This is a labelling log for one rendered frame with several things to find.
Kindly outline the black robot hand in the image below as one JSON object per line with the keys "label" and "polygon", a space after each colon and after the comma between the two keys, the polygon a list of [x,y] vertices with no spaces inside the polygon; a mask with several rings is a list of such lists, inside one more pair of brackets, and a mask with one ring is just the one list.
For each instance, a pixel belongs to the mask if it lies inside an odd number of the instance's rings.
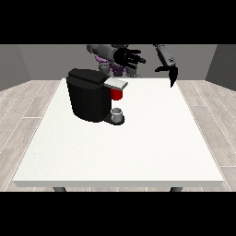
{"label": "black robot hand", "polygon": [[120,48],[113,54],[114,62],[118,65],[136,69],[139,63],[144,64],[146,60],[140,57],[139,50],[130,50],[127,48]]}
{"label": "black robot hand", "polygon": [[170,82],[171,82],[171,87],[173,87],[177,76],[178,76],[178,67],[176,65],[172,65],[172,66],[159,66],[156,69],[156,72],[161,72],[161,71],[168,71],[169,72],[169,78],[170,78]]}

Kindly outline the pale grey machine lid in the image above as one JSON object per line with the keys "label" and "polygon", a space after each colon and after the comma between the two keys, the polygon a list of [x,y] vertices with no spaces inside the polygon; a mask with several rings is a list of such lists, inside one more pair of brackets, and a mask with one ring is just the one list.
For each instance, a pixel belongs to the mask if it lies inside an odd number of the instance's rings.
{"label": "pale grey machine lid", "polygon": [[104,86],[110,89],[123,90],[128,83],[117,78],[109,77],[105,82]]}

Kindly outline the red pod holder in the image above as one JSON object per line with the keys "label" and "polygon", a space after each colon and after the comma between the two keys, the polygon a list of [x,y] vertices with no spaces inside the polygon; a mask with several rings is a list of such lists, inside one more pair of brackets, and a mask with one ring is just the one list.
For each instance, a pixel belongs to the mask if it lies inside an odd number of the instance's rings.
{"label": "red pod holder", "polygon": [[112,100],[120,100],[123,97],[123,92],[121,90],[111,88],[110,92]]}

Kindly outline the black coffee machine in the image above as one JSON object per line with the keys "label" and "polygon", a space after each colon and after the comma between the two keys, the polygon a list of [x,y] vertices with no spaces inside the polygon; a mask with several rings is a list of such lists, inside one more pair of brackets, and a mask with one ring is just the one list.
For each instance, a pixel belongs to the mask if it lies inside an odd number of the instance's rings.
{"label": "black coffee machine", "polygon": [[106,122],[121,125],[112,121],[112,99],[110,88],[104,82],[110,76],[96,70],[74,68],[68,73],[66,84],[72,110],[78,118],[93,122]]}

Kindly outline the small grey cup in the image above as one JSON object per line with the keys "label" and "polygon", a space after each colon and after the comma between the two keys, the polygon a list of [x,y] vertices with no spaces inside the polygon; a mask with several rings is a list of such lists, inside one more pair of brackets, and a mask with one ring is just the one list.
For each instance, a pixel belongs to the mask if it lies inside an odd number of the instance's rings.
{"label": "small grey cup", "polygon": [[123,112],[120,108],[113,108],[111,110],[112,121],[115,123],[119,123],[123,119]]}

